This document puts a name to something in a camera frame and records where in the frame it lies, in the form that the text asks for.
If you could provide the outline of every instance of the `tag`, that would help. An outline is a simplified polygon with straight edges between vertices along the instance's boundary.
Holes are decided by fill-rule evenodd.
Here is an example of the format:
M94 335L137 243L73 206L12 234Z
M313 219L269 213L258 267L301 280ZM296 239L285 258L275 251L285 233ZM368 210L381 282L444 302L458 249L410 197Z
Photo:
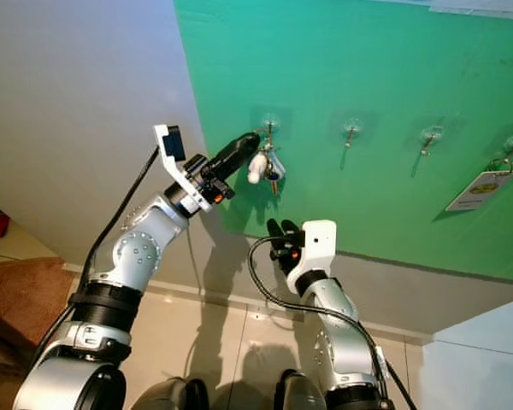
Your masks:
M513 170L485 171L446 207L446 211L477 209L512 179Z

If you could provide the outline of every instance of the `white wall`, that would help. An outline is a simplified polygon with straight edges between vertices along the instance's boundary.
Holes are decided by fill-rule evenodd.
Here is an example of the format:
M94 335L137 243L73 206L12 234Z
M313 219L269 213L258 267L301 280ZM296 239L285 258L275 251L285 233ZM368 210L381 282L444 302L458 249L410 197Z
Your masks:
M205 152L171 0L0 0L0 207L66 261L83 263L162 122L180 126L189 155ZM170 182L154 167L133 203ZM218 213L189 233L158 279L257 296L247 238ZM271 269L265 253L259 266ZM412 331L513 300L513 284L406 266L340 256L333 270L364 319Z
M513 408L513 302L445 329L423 354L408 352L423 410Z

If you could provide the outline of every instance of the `baseboard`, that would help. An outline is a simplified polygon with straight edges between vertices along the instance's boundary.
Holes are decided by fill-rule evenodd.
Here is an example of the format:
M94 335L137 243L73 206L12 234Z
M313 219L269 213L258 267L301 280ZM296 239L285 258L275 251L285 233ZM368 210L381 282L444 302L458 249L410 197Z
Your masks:
M80 274L82 272L82 266L72 263L65 263L64 270ZM302 319L301 313L293 313L292 311L288 311L283 307L269 304L263 299L261 300L236 295L226 295L219 292L207 291L205 289L200 290L198 288L184 286L182 284L171 284L168 282L151 280L149 282L147 291L156 293L158 295L179 297L196 302L213 303L219 306L237 308L247 310L248 312L252 313L266 314L285 319ZM397 327L388 325L380 325L366 322L364 320L362 322L374 337L382 337L385 339L414 344L417 346L423 346L433 341L433 335L428 335L426 333L408 331L406 329L399 329Z

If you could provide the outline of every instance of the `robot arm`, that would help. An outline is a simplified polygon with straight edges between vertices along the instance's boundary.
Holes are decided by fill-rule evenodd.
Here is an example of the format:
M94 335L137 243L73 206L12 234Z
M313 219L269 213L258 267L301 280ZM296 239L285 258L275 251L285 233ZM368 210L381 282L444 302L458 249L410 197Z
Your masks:
M71 295L72 318L57 329L29 372L14 409L121 408L126 381L118 366L131 353L129 332L165 248L200 209L210 211L211 204L233 197L226 178L260 143L257 134L247 133L212 160L196 155L179 171L175 161L185 158L178 127L156 126L155 133L163 165L176 182L127 216L105 255L109 268L97 266L83 290Z
M330 276L336 252L336 224L312 220L305 222L300 231L286 220L282 226L285 233L274 220L268 222L272 237L285 238L272 241L270 256L279 260L289 290L298 294L305 306L334 310L357 322L355 304ZM308 314L304 321L312 330L316 329L311 342L319 390L327 408L394 408L390 401L380 397L371 348L356 328L326 314ZM386 374L381 349L377 353L380 370Z

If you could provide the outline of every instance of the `wall hook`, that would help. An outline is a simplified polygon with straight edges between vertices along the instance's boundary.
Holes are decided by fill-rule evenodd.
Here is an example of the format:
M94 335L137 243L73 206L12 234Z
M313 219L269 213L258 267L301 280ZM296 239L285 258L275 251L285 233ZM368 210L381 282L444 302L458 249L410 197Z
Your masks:
M504 153L505 156L503 158L495 158L488 163L489 171L493 171L494 165L504 163L510 166L510 173L513 172L513 161L511 160L511 157L513 156L513 136L509 137L505 142Z
M344 123L344 129L348 133L345 140L346 148L351 148L351 139L354 138L357 133L361 132L362 128L363 125L358 118L350 118Z
M422 156L431 155L431 153L429 152L429 146L431 144L435 144L443 137L444 130L445 129L443 128L443 126L430 126L422 130L422 134L420 136L420 138L424 141L424 144L420 151Z
M285 167L275 154L274 130L280 126L279 118L274 114L266 114L262 120L262 128L254 132L264 132L264 146L249 164L248 179L251 184L258 184L261 179L269 181L274 195L279 194L279 181L285 177Z

